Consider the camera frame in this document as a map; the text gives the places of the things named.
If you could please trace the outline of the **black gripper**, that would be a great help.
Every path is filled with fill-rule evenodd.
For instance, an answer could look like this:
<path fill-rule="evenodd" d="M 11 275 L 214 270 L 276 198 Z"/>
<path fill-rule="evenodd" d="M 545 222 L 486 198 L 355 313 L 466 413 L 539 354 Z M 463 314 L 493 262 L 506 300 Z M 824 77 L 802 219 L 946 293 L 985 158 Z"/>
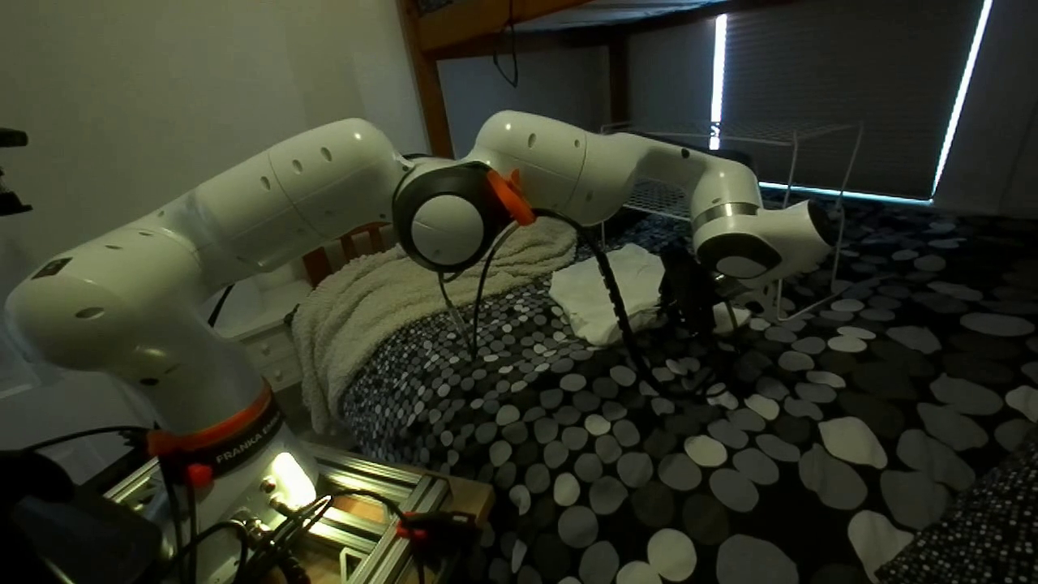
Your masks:
<path fill-rule="evenodd" d="M 712 284 L 683 248 L 662 251 L 662 310 L 676 324 L 696 333 L 712 331 Z"/>

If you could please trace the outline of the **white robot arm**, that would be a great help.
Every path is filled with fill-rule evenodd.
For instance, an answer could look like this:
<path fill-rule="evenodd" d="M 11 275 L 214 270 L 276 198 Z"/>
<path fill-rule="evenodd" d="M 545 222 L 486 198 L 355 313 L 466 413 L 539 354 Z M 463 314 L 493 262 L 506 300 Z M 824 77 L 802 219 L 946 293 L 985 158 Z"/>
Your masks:
<path fill-rule="evenodd" d="M 382 244 L 462 273 L 509 228 L 596 228 L 639 184 L 683 198 L 690 254 L 712 275 L 770 285 L 834 251 L 814 206 L 770 209 L 750 166 L 695 146 L 499 109 L 462 158 L 404 156 L 348 118 L 44 259 L 6 314 L 44 360 L 143 394 L 159 413 L 150 452 L 185 502 L 216 515 L 300 447 L 244 347 L 203 323 L 214 293 L 292 259 L 323 278 Z"/>

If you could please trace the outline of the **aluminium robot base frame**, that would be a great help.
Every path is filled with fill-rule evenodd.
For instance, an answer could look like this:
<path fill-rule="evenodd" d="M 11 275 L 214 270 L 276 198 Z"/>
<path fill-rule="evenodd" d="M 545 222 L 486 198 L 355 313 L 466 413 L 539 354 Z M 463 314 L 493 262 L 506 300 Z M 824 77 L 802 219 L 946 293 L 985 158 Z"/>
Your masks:
<path fill-rule="evenodd" d="M 446 584 L 493 487 L 276 445 L 219 482 L 174 485 L 150 461 L 107 499 L 159 528 L 156 584 Z"/>

